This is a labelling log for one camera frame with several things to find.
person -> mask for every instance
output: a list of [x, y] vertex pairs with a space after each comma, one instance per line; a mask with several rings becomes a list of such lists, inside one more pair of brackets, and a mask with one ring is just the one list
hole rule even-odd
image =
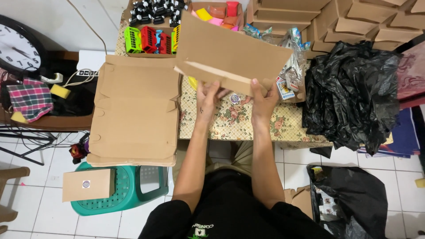
[[207, 165], [215, 104], [227, 92], [219, 90], [218, 81], [198, 84], [192, 138], [188, 145], [179, 144], [176, 153], [173, 197], [150, 213], [139, 239], [333, 238], [299, 208], [285, 203], [269, 132], [277, 86], [266, 97], [257, 79], [251, 88], [253, 141], [239, 144], [231, 165]]

wall clock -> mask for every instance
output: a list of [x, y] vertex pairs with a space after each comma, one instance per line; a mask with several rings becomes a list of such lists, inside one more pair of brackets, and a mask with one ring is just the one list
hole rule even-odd
[[47, 51], [29, 27], [0, 15], [0, 67], [13, 75], [47, 65]]

clock face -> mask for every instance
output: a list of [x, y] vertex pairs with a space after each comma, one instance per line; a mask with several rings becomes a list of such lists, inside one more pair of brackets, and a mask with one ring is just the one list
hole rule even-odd
[[0, 24], [0, 59], [20, 69], [35, 71], [40, 67], [40, 55], [24, 36]]

power plug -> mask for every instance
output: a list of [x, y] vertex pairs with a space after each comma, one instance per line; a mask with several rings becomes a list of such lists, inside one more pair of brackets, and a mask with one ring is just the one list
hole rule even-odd
[[60, 73], [55, 73], [55, 79], [49, 79], [44, 76], [40, 76], [40, 80], [46, 84], [57, 84], [62, 83], [63, 81], [63, 75]]

green plastic stool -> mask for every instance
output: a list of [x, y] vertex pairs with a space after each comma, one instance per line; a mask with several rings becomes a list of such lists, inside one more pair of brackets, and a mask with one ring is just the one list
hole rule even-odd
[[141, 206], [168, 193], [164, 168], [158, 167], [159, 188], [147, 193], [140, 190], [140, 166], [92, 167], [82, 162], [75, 171], [115, 169], [115, 193], [109, 198], [72, 201], [71, 206], [81, 216], [112, 213]]

